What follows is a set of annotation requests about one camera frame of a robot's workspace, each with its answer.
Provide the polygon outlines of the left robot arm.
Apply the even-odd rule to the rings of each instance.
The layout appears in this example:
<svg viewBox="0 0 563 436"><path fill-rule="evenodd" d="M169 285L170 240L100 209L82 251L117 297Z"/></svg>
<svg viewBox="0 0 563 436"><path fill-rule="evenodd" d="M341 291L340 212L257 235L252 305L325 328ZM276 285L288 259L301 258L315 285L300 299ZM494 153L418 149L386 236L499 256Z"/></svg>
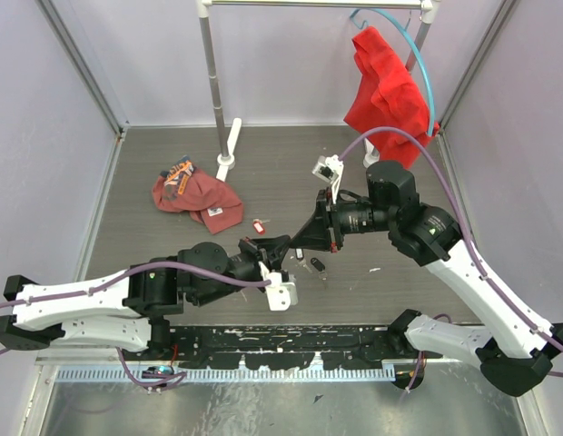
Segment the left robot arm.
<svg viewBox="0 0 563 436"><path fill-rule="evenodd" d="M273 312L297 303L294 277L283 270L287 235L240 240L229 255L219 244L197 243L105 277L45 285L7 278L0 310L0 343L8 351L51 346L115 347L153 360L173 348L169 317L185 304L201 307L246 288L264 293Z"/></svg>

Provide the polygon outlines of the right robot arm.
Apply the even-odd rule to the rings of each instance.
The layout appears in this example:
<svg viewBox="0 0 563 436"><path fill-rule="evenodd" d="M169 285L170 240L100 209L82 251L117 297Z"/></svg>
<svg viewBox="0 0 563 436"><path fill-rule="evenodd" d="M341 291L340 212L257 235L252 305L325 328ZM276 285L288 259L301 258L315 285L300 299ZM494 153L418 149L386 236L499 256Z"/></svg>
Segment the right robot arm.
<svg viewBox="0 0 563 436"><path fill-rule="evenodd" d="M413 174L400 163L372 164L366 182L365 196L319 191L313 215L290 247L336 253L349 234L385 232L399 253L449 286L483 324L470 329L406 310L387 330L394 354L435 352L468 363L512 397L543 382L563 353L563 323L542 318L511 291L451 214L420 201Z"/></svg>

